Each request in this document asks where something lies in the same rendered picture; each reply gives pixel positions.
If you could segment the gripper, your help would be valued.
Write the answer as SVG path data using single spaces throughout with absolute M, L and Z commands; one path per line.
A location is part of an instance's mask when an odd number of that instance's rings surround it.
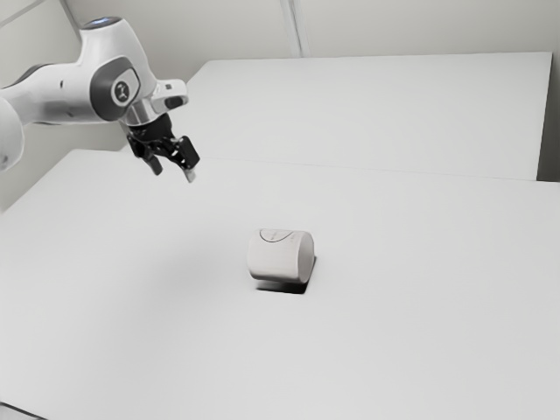
M 133 154 L 158 176 L 163 167 L 155 155 L 168 158 L 185 174 L 189 183 L 196 179 L 195 168 L 200 156 L 188 136 L 174 138 L 172 120 L 162 114 L 156 120 L 139 126 L 129 126 L 127 140 Z

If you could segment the white mug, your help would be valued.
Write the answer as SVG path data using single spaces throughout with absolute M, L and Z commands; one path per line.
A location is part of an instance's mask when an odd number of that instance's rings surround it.
M 314 261 L 314 240 L 306 231 L 261 228 L 248 243 L 248 272 L 257 280 L 307 284 Z

